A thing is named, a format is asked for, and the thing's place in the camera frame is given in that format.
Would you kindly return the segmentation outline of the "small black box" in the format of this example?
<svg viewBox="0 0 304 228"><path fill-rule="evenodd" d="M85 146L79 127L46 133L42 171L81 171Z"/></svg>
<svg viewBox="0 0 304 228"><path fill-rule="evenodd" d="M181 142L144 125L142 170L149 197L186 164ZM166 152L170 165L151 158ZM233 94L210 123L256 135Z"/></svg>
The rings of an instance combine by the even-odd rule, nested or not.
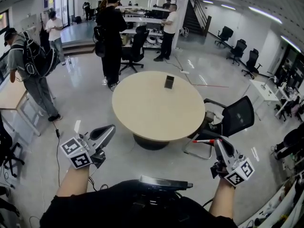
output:
<svg viewBox="0 0 304 228"><path fill-rule="evenodd" d="M174 84L174 77L173 76L166 76L164 87L167 89L172 89Z"/></svg>

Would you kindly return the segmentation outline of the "wooden desk with white legs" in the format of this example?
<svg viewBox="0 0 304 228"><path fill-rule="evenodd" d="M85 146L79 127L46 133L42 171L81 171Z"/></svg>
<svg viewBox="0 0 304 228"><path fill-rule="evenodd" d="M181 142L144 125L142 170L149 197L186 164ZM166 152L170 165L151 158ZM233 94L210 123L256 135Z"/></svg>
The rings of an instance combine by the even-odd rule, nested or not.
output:
<svg viewBox="0 0 304 228"><path fill-rule="evenodd" d="M40 136L41 133L36 128L36 125L22 110L24 103L29 103L35 113L37 112L29 99L28 92L23 83L11 83L6 79L0 85L0 110L16 111L19 117L21 117L21 119L31 128L34 134L36 136Z"/></svg>

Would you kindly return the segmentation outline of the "another person's black shoulder bag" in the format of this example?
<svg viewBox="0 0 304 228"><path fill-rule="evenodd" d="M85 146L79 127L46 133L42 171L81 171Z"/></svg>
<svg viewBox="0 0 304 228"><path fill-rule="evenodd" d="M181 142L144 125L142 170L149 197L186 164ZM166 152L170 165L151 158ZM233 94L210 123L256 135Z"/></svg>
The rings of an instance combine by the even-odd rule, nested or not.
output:
<svg viewBox="0 0 304 228"><path fill-rule="evenodd" d="M95 53L98 57L105 57L105 30L101 26L94 27L93 41L95 43Z"/></svg>

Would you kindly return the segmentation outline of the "black mesh visitor chair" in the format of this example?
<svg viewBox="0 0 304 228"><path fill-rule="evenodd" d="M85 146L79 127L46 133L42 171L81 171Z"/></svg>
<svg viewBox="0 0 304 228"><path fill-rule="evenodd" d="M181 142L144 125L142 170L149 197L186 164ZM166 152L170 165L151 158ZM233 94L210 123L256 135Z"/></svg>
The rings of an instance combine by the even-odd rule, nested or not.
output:
<svg viewBox="0 0 304 228"><path fill-rule="evenodd" d="M205 119L201 126L188 138L193 141L210 140L219 136L230 137L246 128L251 127L255 122L255 113L248 96L242 97L235 103L225 106L221 103L206 98L206 104L213 104L223 109L223 116L220 123L211 123L212 112L206 112Z"/></svg>

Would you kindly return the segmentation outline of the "black chest-mounted screen device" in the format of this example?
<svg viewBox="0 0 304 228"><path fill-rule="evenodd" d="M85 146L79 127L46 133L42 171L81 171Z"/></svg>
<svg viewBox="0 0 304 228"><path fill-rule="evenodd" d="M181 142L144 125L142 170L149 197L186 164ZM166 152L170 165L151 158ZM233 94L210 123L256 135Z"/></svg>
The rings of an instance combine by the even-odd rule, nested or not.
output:
<svg viewBox="0 0 304 228"><path fill-rule="evenodd" d="M158 179L147 176L141 176L139 182L145 186L160 190L187 190L193 187L193 184L187 181Z"/></svg>

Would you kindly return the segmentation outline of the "dark staircase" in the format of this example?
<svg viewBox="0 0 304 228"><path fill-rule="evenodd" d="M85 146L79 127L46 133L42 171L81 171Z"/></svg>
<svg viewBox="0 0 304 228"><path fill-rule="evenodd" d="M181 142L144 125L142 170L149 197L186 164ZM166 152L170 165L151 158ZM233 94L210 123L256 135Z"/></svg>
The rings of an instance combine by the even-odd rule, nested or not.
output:
<svg viewBox="0 0 304 228"><path fill-rule="evenodd" d="M183 26L190 33L206 37L212 17L206 15L201 2L202 0L188 0Z"/></svg>

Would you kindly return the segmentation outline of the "black office chair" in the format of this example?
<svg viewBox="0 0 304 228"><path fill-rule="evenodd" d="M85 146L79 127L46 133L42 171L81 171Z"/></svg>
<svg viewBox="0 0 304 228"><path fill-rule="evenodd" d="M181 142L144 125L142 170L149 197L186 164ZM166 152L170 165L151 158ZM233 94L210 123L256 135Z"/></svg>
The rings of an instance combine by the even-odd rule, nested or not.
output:
<svg viewBox="0 0 304 228"><path fill-rule="evenodd" d="M221 47L222 45L224 48L226 48L226 42L232 37L233 33L234 31L231 28L224 26L222 31L218 31L218 40L215 40L214 43L218 47Z"/></svg>
<svg viewBox="0 0 304 228"><path fill-rule="evenodd" d="M255 79L255 75L259 74L258 69L262 66L261 64L259 64L256 67L258 57L259 57L259 52L257 49L254 48L249 53L249 59L246 62L246 70L244 69L241 70L242 72L245 72L244 76L249 75L252 80Z"/></svg>
<svg viewBox="0 0 304 228"><path fill-rule="evenodd" d="M119 75L121 72L127 68L131 68L135 73L138 71L134 66L144 67L144 64L140 64L139 62L144 58L144 43L150 33L147 29L147 26L138 26L135 30L135 35L133 37L133 43L131 47L125 47L122 49L122 61L121 65L124 65L123 68L120 69Z"/></svg>
<svg viewBox="0 0 304 228"><path fill-rule="evenodd" d="M22 159L15 156L14 152L17 147L21 147L21 145L19 142L13 144L13 139L4 127L0 113L0 166L3 165L5 169L8 169L6 164L9 163L10 173L14 178L16 178L17 175L13 172L12 160L20 162L22 165L25 164Z"/></svg>
<svg viewBox="0 0 304 228"><path fill-rule="evenodd" d="M237 41L236 46L231 49L226 59L231 59L232 64L237 63L237 65L239 66L240 65L239 60L242 58L246 48L247 48L246 41L243 39L239 39Z"/></svg>

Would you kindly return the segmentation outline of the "white cluttered workbench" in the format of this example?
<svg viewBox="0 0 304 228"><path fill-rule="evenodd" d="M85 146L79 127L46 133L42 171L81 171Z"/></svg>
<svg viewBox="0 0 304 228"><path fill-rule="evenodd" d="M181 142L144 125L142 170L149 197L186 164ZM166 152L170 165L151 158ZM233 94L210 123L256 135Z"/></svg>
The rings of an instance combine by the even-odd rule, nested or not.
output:
<svg viewBox="0 0 304 228"><path fill-rule="evenodd" d="M238 228L294 228L304 214L304 178L296 176Z"/></svg>

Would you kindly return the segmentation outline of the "person's black shirt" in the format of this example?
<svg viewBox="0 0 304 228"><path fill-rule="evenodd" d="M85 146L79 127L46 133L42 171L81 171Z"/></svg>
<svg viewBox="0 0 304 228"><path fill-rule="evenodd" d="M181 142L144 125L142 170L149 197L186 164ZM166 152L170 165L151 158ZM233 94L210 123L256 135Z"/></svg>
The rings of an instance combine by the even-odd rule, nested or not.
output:
<svg viewBox="0 0 304 228"><path fill-rule="evenodd" d="M138 180L100 191L55 196L40 228L238 228L174 191L146 190Z"/></svg>

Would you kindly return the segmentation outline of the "person's left forearm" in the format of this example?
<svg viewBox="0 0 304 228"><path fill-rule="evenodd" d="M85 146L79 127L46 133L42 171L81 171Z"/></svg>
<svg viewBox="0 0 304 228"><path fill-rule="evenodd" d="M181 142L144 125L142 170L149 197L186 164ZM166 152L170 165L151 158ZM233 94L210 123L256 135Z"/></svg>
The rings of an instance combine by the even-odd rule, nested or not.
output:
<svg viewBox="0 0 304 228"><path fill-rule="evenodd" d="M81 195L87 192L89 179L89 165L75 169L70 166L63 181L61 182L56 196L70 197L72 195Z"/></svg>

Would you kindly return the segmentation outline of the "round beige table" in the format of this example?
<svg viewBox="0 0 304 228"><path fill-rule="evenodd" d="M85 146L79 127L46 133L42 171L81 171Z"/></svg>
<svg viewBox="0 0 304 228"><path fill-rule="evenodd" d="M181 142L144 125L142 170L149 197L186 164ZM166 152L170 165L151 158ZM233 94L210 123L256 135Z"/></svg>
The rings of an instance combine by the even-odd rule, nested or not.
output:
<svg viewBox="0 0 304 228"><path fill-rule="evenodd" d="M172 89L164 87L167 75L174 77ZM152 151L190 136L205 118L198 90L185 79L160 71L139 72L123 79L114 89L112 107L135 142Z"/></svg>

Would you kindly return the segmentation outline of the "white shelf unit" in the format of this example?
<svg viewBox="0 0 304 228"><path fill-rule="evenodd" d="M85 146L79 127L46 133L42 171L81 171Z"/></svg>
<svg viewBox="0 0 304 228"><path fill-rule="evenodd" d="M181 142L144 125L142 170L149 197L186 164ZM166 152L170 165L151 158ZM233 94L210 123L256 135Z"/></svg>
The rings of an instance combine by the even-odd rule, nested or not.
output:
<svg viewBox="0 0 304 228"><path fill-rule="evenodd" d="M149 37L144 43L147 48L159 48L163 38L163 25L161 21L168 17L169 6L163 6L169 0L123 0L123 5L117 9L122 12L128 29L121 34L127 38L125 46L131 46L133 36L139 32L140 26L145 26L149 31ZM172 4L179 6L182 0L170 0Z"/></svg>

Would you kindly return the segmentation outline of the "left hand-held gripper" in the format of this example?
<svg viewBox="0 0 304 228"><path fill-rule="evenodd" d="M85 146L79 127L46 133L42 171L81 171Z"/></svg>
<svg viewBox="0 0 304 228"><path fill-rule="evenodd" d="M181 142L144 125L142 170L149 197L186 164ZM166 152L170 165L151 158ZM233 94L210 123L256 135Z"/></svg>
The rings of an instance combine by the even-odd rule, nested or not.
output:
<svg viewBox="0 0 304 228"><path fill-rule="evenodd" d="M90 139L97 141L102 138L97 145L91 145L89 139L78 134L70 140L60 145L63 154L69 159L74 169L80 169L91 164L98 169L106 160L103 148L111 141L116 132L114 124L96 128L90 133Z"/></svg>

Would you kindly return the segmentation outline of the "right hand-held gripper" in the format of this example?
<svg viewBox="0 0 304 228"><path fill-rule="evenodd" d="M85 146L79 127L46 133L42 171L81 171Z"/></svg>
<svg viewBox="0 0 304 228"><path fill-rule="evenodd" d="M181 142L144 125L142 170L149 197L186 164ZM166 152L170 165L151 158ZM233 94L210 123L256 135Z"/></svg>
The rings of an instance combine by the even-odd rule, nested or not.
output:
<svg viewBox="0 0 304 228"><path fill-rule="evenodd" d="M219 176L236 187L255 172L250 159L240 153L235 157L233 145L222 136L215 139L214 149L218 161L210 168L213 178Z"/></svg>

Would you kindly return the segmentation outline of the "person's right forearm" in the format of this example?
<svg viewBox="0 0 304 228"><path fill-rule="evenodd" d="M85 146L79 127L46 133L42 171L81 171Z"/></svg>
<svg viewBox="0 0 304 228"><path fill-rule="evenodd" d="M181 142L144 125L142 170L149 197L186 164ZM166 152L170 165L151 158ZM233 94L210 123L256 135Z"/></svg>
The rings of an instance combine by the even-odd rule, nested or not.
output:
<svg viewBox="0 0 304 228"><path fill-rule="evenodd" d="M215 217L233 219L235 188L226 179L220 178L209 213Z"/></svg>

